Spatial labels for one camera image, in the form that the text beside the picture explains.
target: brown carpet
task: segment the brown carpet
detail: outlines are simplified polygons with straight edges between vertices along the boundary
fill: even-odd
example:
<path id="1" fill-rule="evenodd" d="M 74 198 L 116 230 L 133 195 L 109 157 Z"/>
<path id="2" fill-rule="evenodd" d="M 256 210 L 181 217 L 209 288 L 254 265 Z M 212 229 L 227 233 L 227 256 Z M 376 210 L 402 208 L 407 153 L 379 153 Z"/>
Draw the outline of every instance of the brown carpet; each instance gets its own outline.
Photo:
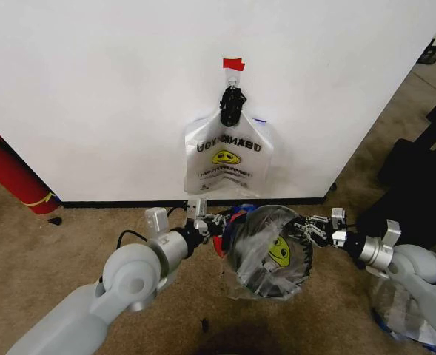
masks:
<path id="1" fill-rule="evenodd" d="M 436 105 L 436 65 L 415 68 L 403 82 L 321 206 L 346 208 L 352 222 L 384 192 L 376 173 L 398 138 L 416 138 Z M 145 231 L 143 209 L 59 209 L 50 225 L 0 187 L 0 354 L 74 288 L 101 274 L 124 229 Z M 172 225 L 183 220 L 174 212 Z M 133 237 L 127 243 L 135 242 Z M 425 354 L 396 342 L 369 312 L 369 275 L 344 252 L 315 250 L 312 276 L 288 302 L 231 300 L 211 245 L 185 260 L 175 284 L 141 313 L 123 313 L 97 354 Z M 209 320 L 209 331 L 201 320 Z"/>

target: fire extinguisher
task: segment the fire extinguisher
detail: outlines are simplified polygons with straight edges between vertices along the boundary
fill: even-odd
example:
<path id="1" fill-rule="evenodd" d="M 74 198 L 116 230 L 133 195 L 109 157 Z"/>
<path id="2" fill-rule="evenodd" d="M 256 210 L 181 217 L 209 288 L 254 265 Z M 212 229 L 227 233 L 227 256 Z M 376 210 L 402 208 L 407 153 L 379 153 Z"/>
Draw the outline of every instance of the fire extinguisher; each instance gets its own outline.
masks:
<path id="1" fill-rule="evenodd" d="M 59 201 L 0 136 L 0 184 L 36 214 L 55 210 Z"/>

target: smiley face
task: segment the smiley face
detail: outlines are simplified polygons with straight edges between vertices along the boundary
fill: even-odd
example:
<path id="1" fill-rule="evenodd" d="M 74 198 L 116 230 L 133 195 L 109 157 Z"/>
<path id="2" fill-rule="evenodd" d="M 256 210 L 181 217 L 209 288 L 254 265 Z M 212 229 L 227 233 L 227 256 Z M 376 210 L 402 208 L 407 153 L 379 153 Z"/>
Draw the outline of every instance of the smiley face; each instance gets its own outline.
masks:
<path id="1" fill-rule="evenodd" d="M 221 150 L 212 157 L 213 164 L 239 164 L 241 159 L 234 153 L 227 150 Z"/>
<path id="2" fill-rule="evenodd" d="M 290 264 L 290 247 L 280 235 L 277 240 L 271 245 L 269 256 L 282 268 Z"/>

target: black cable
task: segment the black cable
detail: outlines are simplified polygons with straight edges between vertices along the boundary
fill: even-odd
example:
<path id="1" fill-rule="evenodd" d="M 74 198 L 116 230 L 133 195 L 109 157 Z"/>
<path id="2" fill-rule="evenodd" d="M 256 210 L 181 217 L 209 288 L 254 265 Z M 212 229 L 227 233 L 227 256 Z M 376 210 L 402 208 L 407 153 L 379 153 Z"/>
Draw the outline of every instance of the black cable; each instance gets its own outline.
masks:
<path id="1" fill-rule="evenodd" d="M 169 216 L 172 214 L 173 211 L 175 211 L 176 209 L 180 209 L 180 208 L 181 208 L 181 207 L 177 207 L 177 206 L 172 207 L 171 209 L 168 210 L 168 212 L 167 212 L 167 216 L 169 217 Z"/>
<path id="2" fill-rule="evenodd" d="M 131 231 L 130 229 L 126 229 L 125 231 L 123 231 L 121 233 L 121 235 L 119 235 L 119 239 L 117 239 L 117 246 L 115 247 L 115 249 L 119 249 L 121 248 L 121 244 L 122 244 L 122 237 L 124 236 L 124 234 L 126 233 L 130 233 L 130 234 L 134 234 L 136 237 L 141 238 L 144 242 L 147 242 L 148 239 L 146 237 L 144 237 L 142 234 L 137 233 L 136 231 Z"/>
<path id="3" fill-rule="evenodd" d="M 173 213 L 173 211 L 175 211 L 176 209 L 183 209 L 184 211 L 186 211 L 187 210 L 187 202 L 184 201 L 183 206 L 175 206 L 175 207 L 172 207 L 171 209 L 169 209 L 167 212 L 167 216 L 169 217 Z"/>

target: plastic bag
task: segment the plastic bag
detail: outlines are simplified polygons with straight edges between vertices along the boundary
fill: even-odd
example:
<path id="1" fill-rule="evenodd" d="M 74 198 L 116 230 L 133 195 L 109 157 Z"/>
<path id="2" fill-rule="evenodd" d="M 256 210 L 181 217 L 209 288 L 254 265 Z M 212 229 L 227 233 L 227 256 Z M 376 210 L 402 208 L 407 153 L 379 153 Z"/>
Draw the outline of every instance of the plastic bag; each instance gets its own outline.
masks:
<path id="1" fill-rule="evenodd" d="M 185 135 L 185 191 L 197 195 L 237 187 L 244 196 L 258 196 L 265 184 L 273 145 L 265 121 L 241 113 L 235 126 L 224 126 L 220 112 L 188 125 Z"/>
<path id="2" fill-rule="evenodd" d="M 284 206 L 249 212 L 232 239 L 225 265 L 231 298 L 288 300 L 301 291 L 312 264 L 312 244 L 288 235 L 284 226 L 304 219 Z"/>
<path id="3" fill-rule="evenodd" d="M 402 285 L 374 277 L 370 297 L 379 322 L 395 339 L 410 338 L 431 345 L 436 351 L 436 330 L 423 318 L 417 301 Z"/>

